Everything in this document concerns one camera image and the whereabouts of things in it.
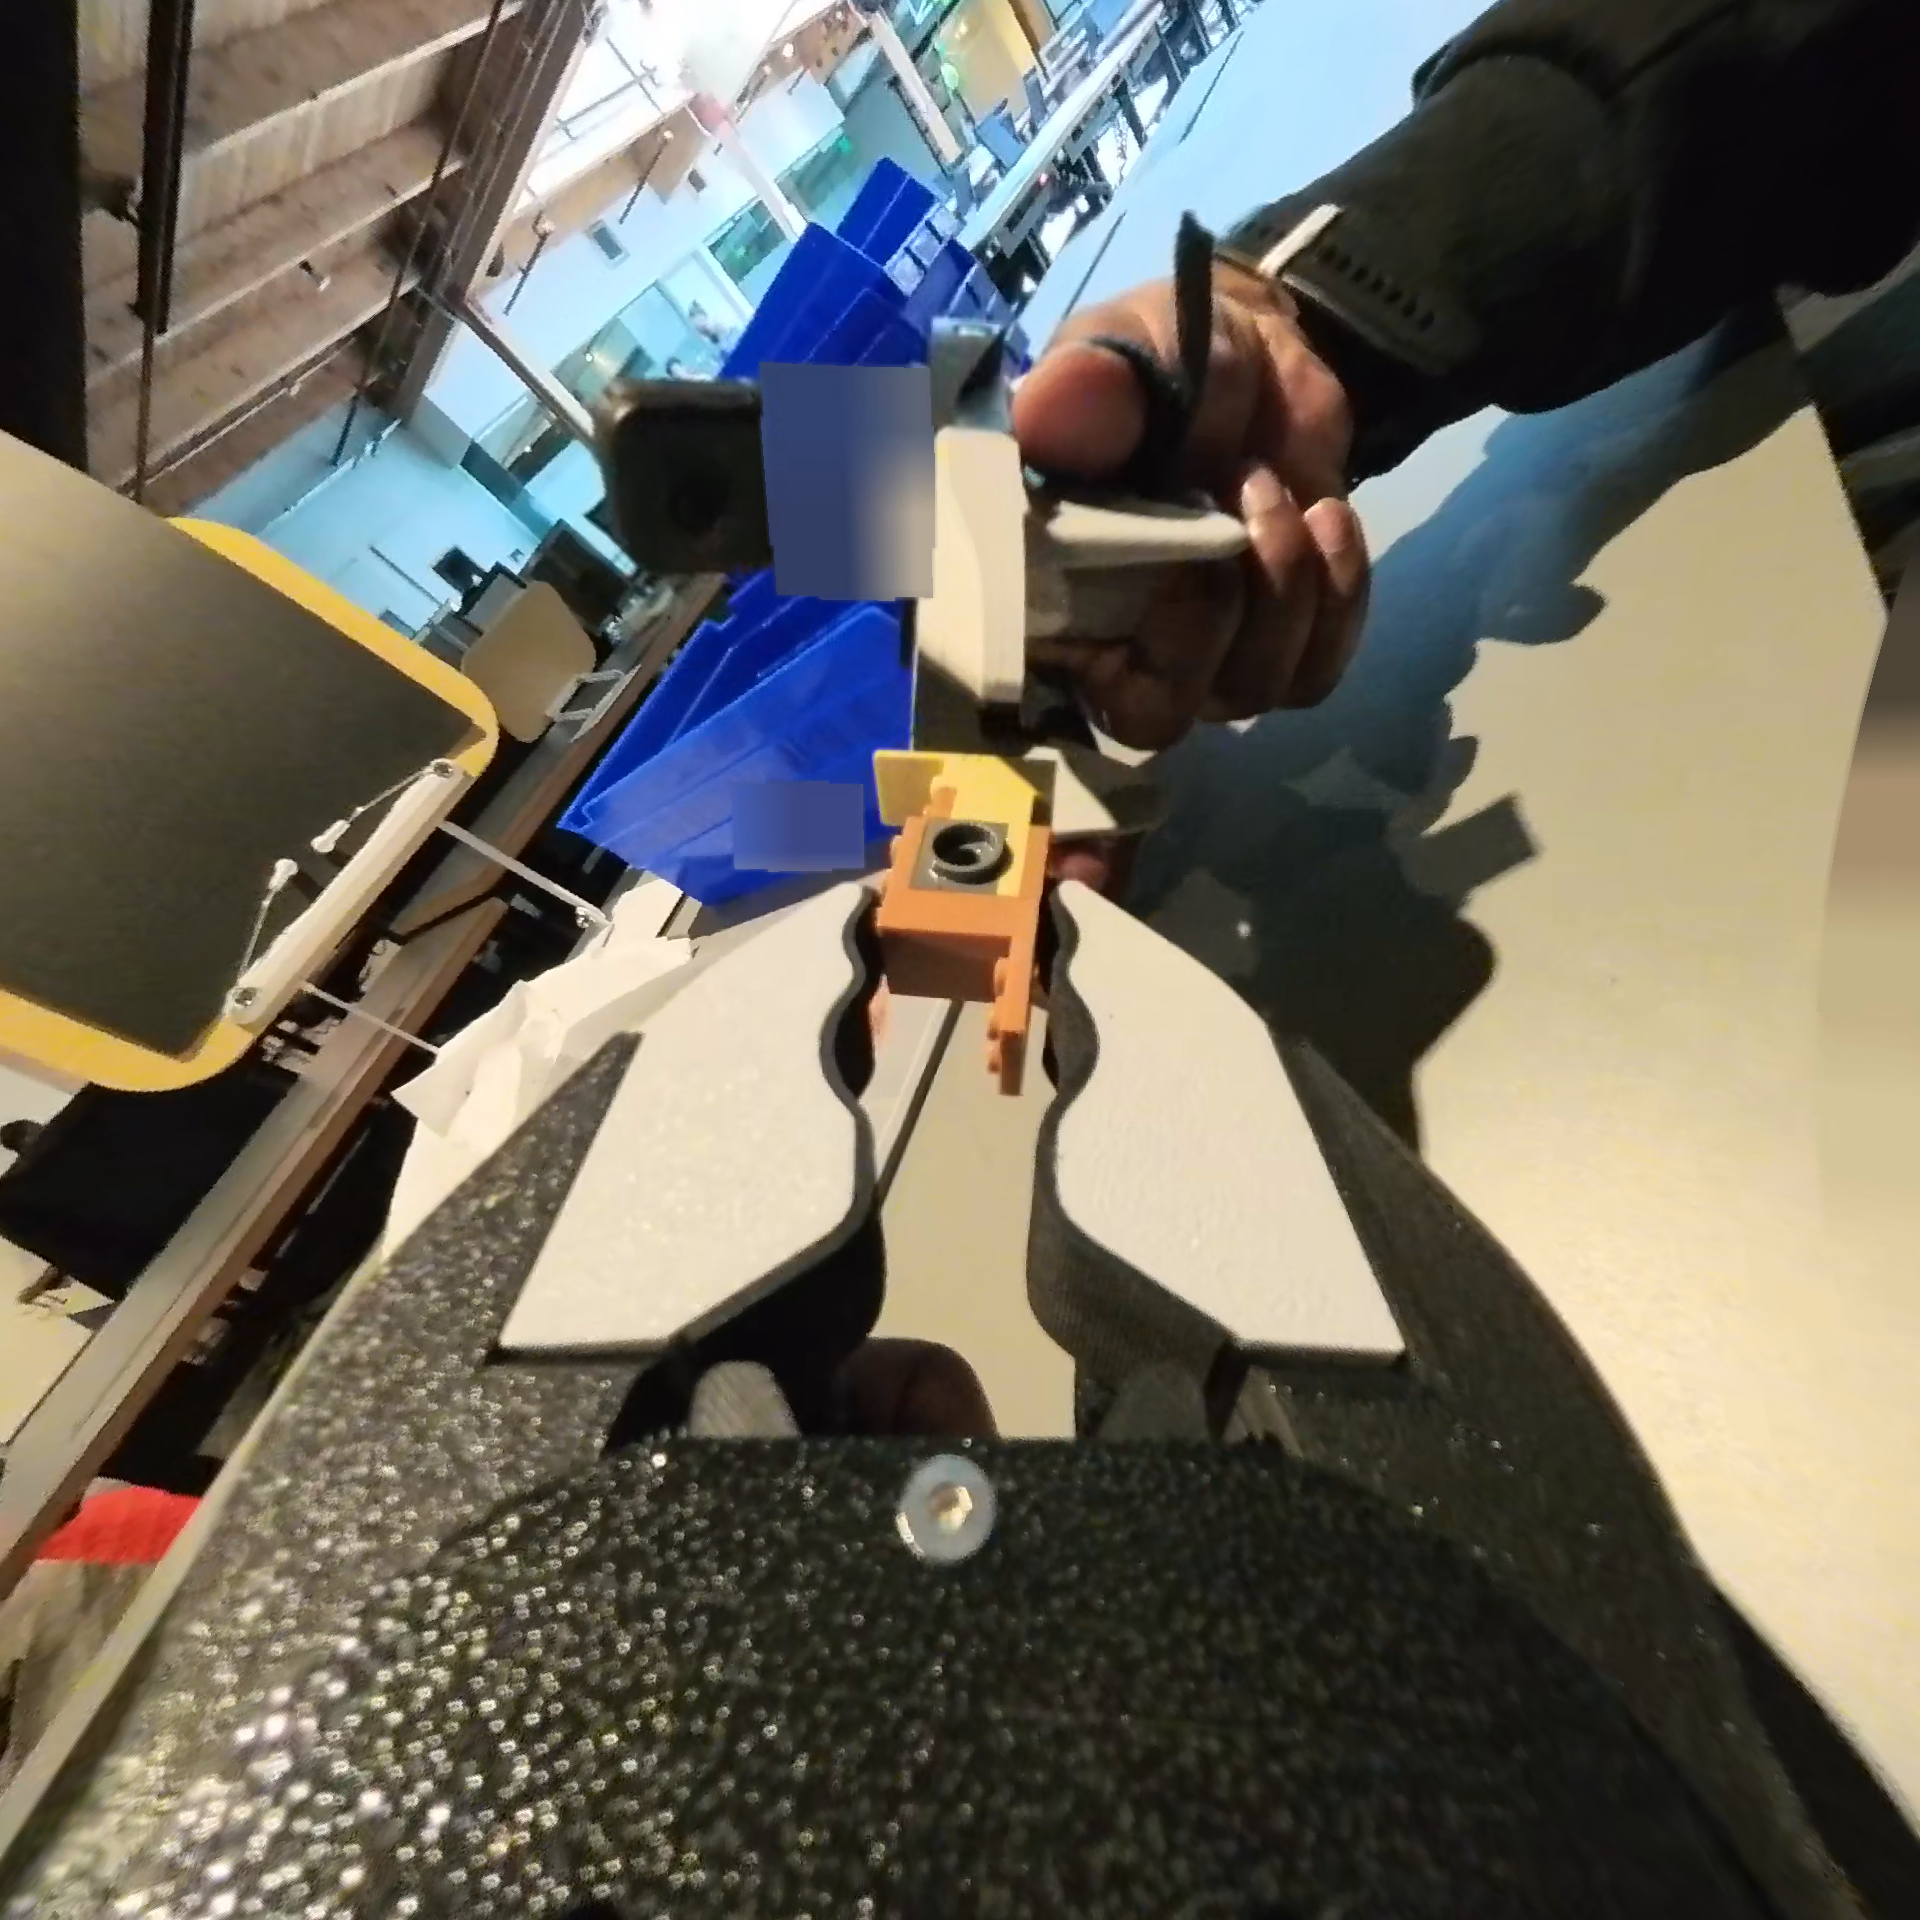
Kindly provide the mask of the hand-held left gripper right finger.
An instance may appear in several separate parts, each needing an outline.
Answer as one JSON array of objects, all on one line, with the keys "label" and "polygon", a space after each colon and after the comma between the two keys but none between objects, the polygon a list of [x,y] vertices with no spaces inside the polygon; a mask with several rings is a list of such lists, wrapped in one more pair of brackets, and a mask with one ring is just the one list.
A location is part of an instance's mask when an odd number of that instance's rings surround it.
[{"label": "hand-held left gripper right finger", "polygon": [[1392,1365],[1402,1327],[1261,1015],[1086,882],[1050,910],[1026,1280],[1051,1339],[1089,1370]]}]

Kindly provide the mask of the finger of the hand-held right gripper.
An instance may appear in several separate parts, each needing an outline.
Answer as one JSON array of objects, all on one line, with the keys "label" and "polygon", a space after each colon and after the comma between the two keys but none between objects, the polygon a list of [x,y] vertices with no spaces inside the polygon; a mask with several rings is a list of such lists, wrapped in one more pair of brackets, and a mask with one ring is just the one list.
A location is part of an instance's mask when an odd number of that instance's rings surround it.
[{"label": "finger of the hand-held right gripper", "polygon": [[1024,658],[1026,482],[1015,439],[952,425],[933,439],[930,594],[915,665],[980,708],[1016,708]]}]

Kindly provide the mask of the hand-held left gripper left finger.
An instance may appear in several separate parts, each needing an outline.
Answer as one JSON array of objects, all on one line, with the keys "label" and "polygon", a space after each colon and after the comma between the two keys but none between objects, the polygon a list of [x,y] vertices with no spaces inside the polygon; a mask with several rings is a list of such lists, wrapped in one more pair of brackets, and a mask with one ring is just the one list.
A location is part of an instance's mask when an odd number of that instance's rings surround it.
[{"label": "hand-held left gripper left finger", "polygon": [[700,948],[499,1330],[510,1357],[656,1357],[841,1251],[876,1185],[873,895],[841,880]]}]

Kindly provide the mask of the yellow and black brick piece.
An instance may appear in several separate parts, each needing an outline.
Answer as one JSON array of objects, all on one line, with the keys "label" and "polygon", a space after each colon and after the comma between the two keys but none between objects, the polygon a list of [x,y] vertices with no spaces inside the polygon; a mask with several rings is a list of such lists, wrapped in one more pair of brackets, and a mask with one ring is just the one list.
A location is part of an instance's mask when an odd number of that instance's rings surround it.
[{"label": "yellow and black brick piece", "polygon": [[959,898],[1015,900],[1050,826],[1050,773],[1023,759],[880,750],[880,822],[896,831],[903,885]]}]

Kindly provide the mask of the brown toy brick plate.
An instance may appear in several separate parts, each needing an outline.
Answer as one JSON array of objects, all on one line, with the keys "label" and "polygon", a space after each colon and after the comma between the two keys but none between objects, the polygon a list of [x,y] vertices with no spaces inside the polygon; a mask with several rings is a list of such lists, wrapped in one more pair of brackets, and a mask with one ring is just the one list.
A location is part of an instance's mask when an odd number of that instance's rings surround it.
[{"label": "brown toy brick plate", "polygon": [[901,823],[873,926],[895,995],[987,1008],[987,1068],[1023,1088],[1040,998],[1050,831],[917,813]]}]

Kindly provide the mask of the person's right forearm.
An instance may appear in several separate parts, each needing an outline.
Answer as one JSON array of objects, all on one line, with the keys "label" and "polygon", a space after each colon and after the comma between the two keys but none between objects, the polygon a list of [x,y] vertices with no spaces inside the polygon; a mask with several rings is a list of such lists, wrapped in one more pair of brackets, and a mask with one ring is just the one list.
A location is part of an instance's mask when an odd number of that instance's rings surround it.
[{"label": "person's right forearm", "polygon": [[1915,81],[1914,1],[1482,12],[1391,129],[1284,197],[1367,220],[1480,328],[1465,373],[1427,379],[1305,315],[1349,398],[1349,474],[1480,410],[1608,389],[1778,291],[1886,275],[1915,247]]}]

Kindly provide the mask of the grey desk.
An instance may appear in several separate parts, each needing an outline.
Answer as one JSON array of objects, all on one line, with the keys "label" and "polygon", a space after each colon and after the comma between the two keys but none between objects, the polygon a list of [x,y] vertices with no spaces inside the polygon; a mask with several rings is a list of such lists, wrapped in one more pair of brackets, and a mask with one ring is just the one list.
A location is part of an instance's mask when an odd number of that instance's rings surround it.
[{"label": "grey desk", "polygon": [[1165,759],[1139,911],[1518,1256],[1915,1818],[1915,780],[1762,304],[1357,489],[1339,690]]}]

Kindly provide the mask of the person's right hand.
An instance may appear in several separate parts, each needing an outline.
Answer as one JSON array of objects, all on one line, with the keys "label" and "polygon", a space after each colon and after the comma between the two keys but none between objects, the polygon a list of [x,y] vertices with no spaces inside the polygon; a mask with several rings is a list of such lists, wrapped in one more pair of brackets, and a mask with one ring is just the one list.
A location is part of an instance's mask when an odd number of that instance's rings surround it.
[{"label": "person's right hand", "polygon": [[[1141,752],[1194,724],[1323,702],[1369,608],[1371,560],[1349,503],[1351,410],[1310,347],[1288,293],[1232,261],[1211,269],[1211,364],[1176,493],[1234,515],[1229,563],[1165,576],[1127,639],[1044,639],[1038,654],[1086,700],[1097,732]],[[1108,480],[1145,432],[1145,391],[1117,342],[1180,362],[1170,281],[1072,315],[1015,384],[1023,460],[1069,488]]]}]

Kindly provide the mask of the crumpled white paper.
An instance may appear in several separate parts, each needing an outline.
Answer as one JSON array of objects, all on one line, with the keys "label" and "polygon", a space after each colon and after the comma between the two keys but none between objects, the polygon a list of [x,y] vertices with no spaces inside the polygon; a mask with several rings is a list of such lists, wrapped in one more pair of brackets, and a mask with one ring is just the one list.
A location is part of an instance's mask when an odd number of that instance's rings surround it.
[{"label": "crumpled white paper", "polygon": [[396,1091],[396,1102],[430,1137],[491,1152],[642,1013],[647,995],[673,987],[690,961],[690,938],[665,932],[684,892],[661,876],[628,886],[609,924],[563,964],[515,985],[499,1006],[439,1047],[435,1060]]}]

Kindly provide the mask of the small pale chair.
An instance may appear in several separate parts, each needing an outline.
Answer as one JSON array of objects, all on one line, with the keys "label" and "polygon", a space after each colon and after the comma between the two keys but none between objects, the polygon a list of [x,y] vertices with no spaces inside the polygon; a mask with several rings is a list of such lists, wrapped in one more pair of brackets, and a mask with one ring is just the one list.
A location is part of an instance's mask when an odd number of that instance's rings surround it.
[{"label": "small pale chair", "polygon": [[458,660],[502,734],[524,746],[550,732],[596,671],[593,637],[550,583],[517,589]]}]

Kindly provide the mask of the stack of blue plastic bins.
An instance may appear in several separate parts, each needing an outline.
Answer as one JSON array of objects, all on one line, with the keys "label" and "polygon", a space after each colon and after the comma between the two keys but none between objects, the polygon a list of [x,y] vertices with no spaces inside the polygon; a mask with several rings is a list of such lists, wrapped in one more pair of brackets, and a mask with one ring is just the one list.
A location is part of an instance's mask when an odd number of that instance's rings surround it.
[{"label": "stack of blue plastic bins", "polygon": [[[763,364],[913,365],[939,320],[1004,328],[1010,373],[1031,364],[1016,309],[961,245],[948,203],[882,157],[836,224],[810,224],[789,248],[712,377],[621,382],[756,379]],[[798,871],[787,857],[736,859],[733,801],[750,788],[774,790],[762,805],[766,852],[820,840],[802,831],[815,787],[842,816],[859,799],[853,855],[882,837],[873,755],[908,745],[913,674],[908,602],[785,594],[776,568],[712,575],[716,614],[682,642],[563,827],[722,903]]]}]

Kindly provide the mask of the black smartwatch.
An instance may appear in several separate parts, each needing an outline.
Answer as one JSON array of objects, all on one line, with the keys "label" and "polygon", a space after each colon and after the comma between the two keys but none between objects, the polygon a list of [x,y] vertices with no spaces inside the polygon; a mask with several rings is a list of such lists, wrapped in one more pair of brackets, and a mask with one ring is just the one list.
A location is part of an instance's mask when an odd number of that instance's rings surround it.
[{"label": "black smartwatch", "polygon": [[1480,349],[1460,304],[1406,274],[1371,224],[1342,205],[1284,198],[1236,226],[1234,242],[1303,314],[1394,365],[1449,379]]}]

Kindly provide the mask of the wooden staircase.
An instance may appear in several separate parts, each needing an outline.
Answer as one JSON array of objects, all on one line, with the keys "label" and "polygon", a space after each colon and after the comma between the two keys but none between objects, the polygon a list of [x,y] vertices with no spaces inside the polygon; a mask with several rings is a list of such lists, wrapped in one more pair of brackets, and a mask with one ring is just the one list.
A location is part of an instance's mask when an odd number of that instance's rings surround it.
[{"label": "wooden staircase", "polygon": [[592,3],[190,3],[167,308],[141,320],[136,194],[154,3],[83,3],[89,473],[183,515],[336,412],[419,398]]}]

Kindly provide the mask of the yellow-rimmed black board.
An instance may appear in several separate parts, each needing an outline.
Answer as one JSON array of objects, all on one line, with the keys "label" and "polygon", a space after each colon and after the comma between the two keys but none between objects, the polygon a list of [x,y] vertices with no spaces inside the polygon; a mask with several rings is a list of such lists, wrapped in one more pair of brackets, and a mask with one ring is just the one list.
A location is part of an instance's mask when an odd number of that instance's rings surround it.
[{"label": "yellow-rimmed black board", "polygon": [[3,1063],[236,1064],[498,745],[471,679],[275,549],[3,435]]}]

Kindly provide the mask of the red cloth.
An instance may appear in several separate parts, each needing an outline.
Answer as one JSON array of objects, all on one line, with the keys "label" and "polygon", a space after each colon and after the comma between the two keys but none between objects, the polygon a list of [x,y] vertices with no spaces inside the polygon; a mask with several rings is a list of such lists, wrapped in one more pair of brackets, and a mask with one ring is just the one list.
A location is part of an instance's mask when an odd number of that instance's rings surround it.
[{"label": "red cloth", "polygon": [[35,1552],[37,1565],[152,1566],[197,1516],[200,1499],[144,1484],[87,1494]]}]

